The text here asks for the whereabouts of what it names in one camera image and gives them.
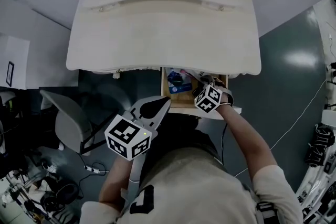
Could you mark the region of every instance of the black bag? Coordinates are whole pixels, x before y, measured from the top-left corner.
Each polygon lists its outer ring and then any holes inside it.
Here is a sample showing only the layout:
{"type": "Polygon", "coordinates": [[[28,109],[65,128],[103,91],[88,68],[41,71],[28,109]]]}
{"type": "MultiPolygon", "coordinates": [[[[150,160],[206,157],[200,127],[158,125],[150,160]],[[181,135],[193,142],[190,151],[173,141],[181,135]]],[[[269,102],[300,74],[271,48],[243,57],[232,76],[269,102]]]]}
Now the black bag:
{"type": "Polygon", "coordinates": [[[306,153],[304,162],[311,167],[321,166],[326,158],[326,148],[335,143],[333,130],[322,124],[315,125],[315,131],[312,141],[308,144],[309,148],[306,153]]]}
{"type": "Polygon", "coordinates": [[[79,187],[70,180],[62,179],[56,181],[50,177],[45,177],[42,180],[45,180],[51,189],[41,199],[41,205],[47,212],[61,210],[65,205],[72,203],[78,197],[79,187]]]}

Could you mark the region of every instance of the sleeve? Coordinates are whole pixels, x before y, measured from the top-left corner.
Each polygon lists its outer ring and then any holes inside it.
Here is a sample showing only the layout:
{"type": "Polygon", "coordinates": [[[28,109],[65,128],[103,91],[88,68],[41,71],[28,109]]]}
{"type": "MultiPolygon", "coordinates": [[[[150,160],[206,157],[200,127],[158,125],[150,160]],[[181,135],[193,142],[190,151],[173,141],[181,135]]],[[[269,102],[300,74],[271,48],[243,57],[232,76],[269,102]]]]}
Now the sleeve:
{"type": "Polygon", "coordinates": [[[253,187],[261,201],[274,204],[287,224],[303,223],[299,200],[279,166],[270,165],[259,170],[253,178],[253,187]]]}
{"type": "Polygon", "coordinates": [[[82,206],[79,224],[111,224],[120,213],[114,208],[96,201],[87,201],[82,206]]]}

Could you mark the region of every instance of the white cable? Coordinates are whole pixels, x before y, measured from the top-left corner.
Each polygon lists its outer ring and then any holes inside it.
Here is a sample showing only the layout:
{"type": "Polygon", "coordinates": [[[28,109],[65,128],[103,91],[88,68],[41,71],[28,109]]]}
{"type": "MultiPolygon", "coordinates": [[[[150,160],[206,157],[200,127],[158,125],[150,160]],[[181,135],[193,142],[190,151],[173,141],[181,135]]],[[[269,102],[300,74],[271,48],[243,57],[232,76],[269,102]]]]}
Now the white cable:
{"type": "Polygon", "coordinates": [[[334,31],[336,31],[336,29],[331,25],[329,24],[327,21],[325,21],[332,29],[334,29],[334,31]]]}
{"type": "MultiPolygon", "coordinates": [[[[273,145],[273,147],[271,147],[271,150],[272,150],[272,149],[279,143],[279,141],[280,141],[286,134],[288,134],[288,133],[290,132],[290,130],[293,129],[294,125],[295,125],[295,124],[299,121],[299,119],[303,116],[303,114],[305,113],[305,111],[307,110],[307,108],[310,106],[311,102],[316,98],[317,94],[318,94],[319,91],[321,90],[321,88],[322,88],[323,84],[326,82],[326,80],[327,80],[327,79],[325,79],[325,80],[322,82],[320,88],[317,90],[317,92],[315,93],[314,97],[310,100],[310,102],[308,103],[308,105],[306,106],[306,108],[304,109],[304,111],[303,111],[303,112],[301,113],[301,115],[297,118],[297,120],[293,123],[293,125],[291,126],[291,128],[289,128],[289,130],[288,130],[286,133],[284,133],[284,134],[279,138],[279,140],[273,145]]],[[[238,175],[240,175],[242,172],[245,172],[246,170],[247,170],[247,168],[244,169],[244,170],[242,170],[241,172],[239,172],[237,175],[235,175],[235,177],[237,177],[238,175]]]]}
{"type": "Polygon", "coordinates": [[[329,47],[329,50],[330,50],[330,52],[331,52],[331,54],[334,56],[334,62],[336,62],[336,56],[335,56],[335,54],[332,52],[332,50],[331,50],[331,47],[332,47],[332,38],[331,38],[331,35],[329,34],[329,39],[330,39],[330,47],[329,47]]]}

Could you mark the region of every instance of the floor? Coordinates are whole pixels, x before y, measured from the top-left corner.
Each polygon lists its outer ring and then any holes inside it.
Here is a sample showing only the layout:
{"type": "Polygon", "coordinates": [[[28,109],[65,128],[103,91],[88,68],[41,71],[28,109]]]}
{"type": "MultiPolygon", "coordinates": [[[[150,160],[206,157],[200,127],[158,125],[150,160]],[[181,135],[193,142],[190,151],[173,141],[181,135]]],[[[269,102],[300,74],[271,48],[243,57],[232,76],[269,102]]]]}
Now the floor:
{"type": "MultiPolygon", "coordinates": [[[[262,36],[260,53],[260,75],[240,75],[229,80],[229,88],[236,105],[243,108],[242,116],[273,146],[290,129],[325,80],[323,46],[313,8],[262,36]]],[[[160,72],[154,70],[129,71],[122,73],[118,80],[111,75],[81,71],[79,81],[78,89],[50,90],[68,95],[89,92],[89,98],[82,103],[82,107],[96,124],[115,107],[122,112],[140,98],[160,94],[160,72]]],[[[303,158],[313,135],[313,127],[321,119],[325,90],[325,87],[321,88],[302,118],[273,150],[294,191],[307,170],[303,158]]],[[[31,91],[30,95],[35,100],[32,109],[37,111],[40,102],[38,91],[31,91]]],[[[224,121],[217,120],[202,119],[198,125],[198,129],[210,135],[219,151],[223,128],[224,121]]],[[[96,139],[103,139],[103,134],[98,134],[96,139]]],[[[88,175],[80,157],[69,149],[58,151],[42,147],[40,151],[58,167],[60,174],[76,182],[88,175]]],[[[101,162],[109,169],[115,156],[106,146],[102,146],[83,159],[87,164],[101,162]]],[[[224,137],[224,165],[233,175],[246,168],[230,130],[226,131],[224,137]]],[[[247,171],[238,178],[250,184],[247,171]]],[[[82,182],[84,198],[73,204],[78,213],[84,201],[98,199],[103,182],[103,176],[89,177],[82,182]]]]}

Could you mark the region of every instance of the cable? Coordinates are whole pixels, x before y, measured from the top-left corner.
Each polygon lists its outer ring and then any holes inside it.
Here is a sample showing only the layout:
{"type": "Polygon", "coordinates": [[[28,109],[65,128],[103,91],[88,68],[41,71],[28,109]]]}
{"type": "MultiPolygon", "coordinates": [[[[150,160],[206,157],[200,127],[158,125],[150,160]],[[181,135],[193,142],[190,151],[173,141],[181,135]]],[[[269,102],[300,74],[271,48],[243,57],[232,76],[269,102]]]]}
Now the cable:
{"type": "MultiPolygon", "coordinates": [[[[82,160],[82,162],[84,163],[84,165],[86,166],[86,163],[84,162],[82,156],[80,156],[79,153],[77,153],[77,154],[80,157],[80,159],[82,160]]],[[[87,176],[83,177],[80,181],[78,181],[78,188],[82,192],[82,199],[84,198],[84,192],[83,192],[82,188],[80,187],[80,184],[82,183],[82,181],[89,178],[90,176],[105,176],[108,172],[105,165],[103,165],[102,163],[94,162],[94,163],[92,163],[91,166],[94,167],[94,164],[100,164],[101,166],[103,166],[104,167],[104,173],[102,175],[100,175],[100,174],[90,174],[90,175],[87,175],[87,176]]]]}
{"type": "Polygon", "coordinates": [[[331,43],[330,43],[330,47],[329,47],[329,50],[330,50],[330,52],[331,52],[331,54],[334,56],[334,62],[336,62],[336,56],[335,56],[335,54],[332,52],[332,50],[331,50],[331,47],[332,47],[332,38],[330,38],[330,40],[331,40],[331,43]]]}
{"type": "MultiPolygon", "coordinates": [[[[272,149],[279,143],[279,141],[280,141],[286,134],[288,134],[288,133],[290,132],[290,130],[293,129],[294,125],[295,125],[295,124],[299,121],[299,119],[303,116],[303,114],[305,113],[305,111],[307,110],[307,108],[310,106],[311,102],[316,98],[317,94],[318,94],[319,91],[321,90],[321,88],[322,88],[323,84],[326,82],[326,80],[327,80],[327,79],[325,79],[325,80],[322,82],[320,88],[317,90],[317,92],[315,93],[314,97],[310,100],[310,102],[308,103],[308,105],[306,106],[306,108],[303,110],[303,112],[302,112],[301,115],[297,118],[297,120],[293,123],[293,125],[291,126],[291,128],[289,128],[289,130],[288,130],[286,133],[284,133],[284,134],[278,139],[278,141],[273,145],[273,147],[270,148],[271,150],[272,150],[272,149]]],[[[244,169],[244,170],[242,170],[242,171],[239,172],[238,174],[236,174],[235,177],[237,177],[237,176],[240,175],[241,173],[245,172],[246,170],[247,170],[247,168],[244,169]]]]}
{"type": "Polygon", "coordinates": [[[0,133],[0,135],[3,135],[3,134],[5,134],[5,133],[10,132],[11,130],[17,128],[19,125],[20,125],[20,124],[17,124],[15,127],[11,128],[11,129],[9,129],[9,130],[7,130],[6,132],[0,133]]]}
{"type": "Polygon", "coordinates": [[[223,133],[222,133],[222,164],[224,164],[224,150],[223,150],[223,148],[224,148],[224,146],[223,146],[223,138],[224,138],[224,134],[225,134],[225,130],[226,130],[226,128],[227,128],[227,123],[225,124],[225,127],[224,127],[224,129],[223,129],[223,133]]]}
{"type": "Polygon", "coordinates": [[[329,24],[327,21],[325,21],[332,29],[334,29],[336,31],[336,29],[331,25],[329,24]]]}

